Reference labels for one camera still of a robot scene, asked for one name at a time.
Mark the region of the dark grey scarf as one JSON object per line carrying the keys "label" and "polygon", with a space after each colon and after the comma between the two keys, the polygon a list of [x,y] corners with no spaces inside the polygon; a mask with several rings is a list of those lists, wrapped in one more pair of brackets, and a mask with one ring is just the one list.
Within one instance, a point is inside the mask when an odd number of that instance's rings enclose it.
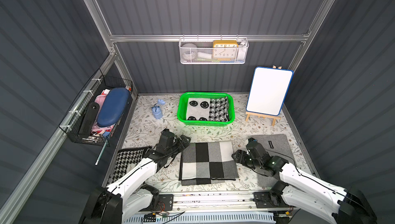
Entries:
{"label": "dark grey scarf", "polygon": [[[248,144],[249,138],[256,139],[271,156],[279,156],[295,164],[293,161],[294,156],[285,134],[249,136],[244,142],[245,145]],[[275,177],[265,177],[251,170],[248,170],[248,172],[251,173],[251,176],[249,176],[252,180],[250,183],[251,189],[268,189],[273,187],[279,180],[278,175],[275,175]]]}

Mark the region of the grey black checked scarf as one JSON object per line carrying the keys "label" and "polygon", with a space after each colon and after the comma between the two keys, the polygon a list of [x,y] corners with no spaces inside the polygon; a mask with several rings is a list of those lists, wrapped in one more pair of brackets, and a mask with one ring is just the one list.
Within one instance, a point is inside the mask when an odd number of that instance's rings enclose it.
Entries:
{"label": "grey black checked scarf", "polygon": [[181,154],[182,186],[210,185],[239,178],[230,141],[191,143]]}

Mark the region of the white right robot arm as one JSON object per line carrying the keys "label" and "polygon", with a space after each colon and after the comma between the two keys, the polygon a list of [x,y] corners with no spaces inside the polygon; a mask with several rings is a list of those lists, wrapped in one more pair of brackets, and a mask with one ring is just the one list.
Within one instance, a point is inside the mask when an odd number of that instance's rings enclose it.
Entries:
{"label": "white right robot arm", "polygon": [[232,158],[264,177],[276,178],[264,201],[273,206],[287,204],[309,212],[330,224],[375,224],[377,216],[362,191],[325,182],[296,167],[282,153],[271,155],[261,143],[249,138],[246,149]]}

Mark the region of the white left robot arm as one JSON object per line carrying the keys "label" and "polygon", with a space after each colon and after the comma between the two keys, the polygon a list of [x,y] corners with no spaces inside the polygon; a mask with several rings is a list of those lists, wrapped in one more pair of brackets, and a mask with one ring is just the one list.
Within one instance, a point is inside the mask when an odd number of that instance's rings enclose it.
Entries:
{"label": "white left robot arm", "polygon": [[89,196],[80,224],[121,224],[140,210],[159,207],[159,190],[145,181],[175,159],[191,143],[186,135],[177,136],[165,128],[159,142],[128,173],[106,187],[97,187]]}

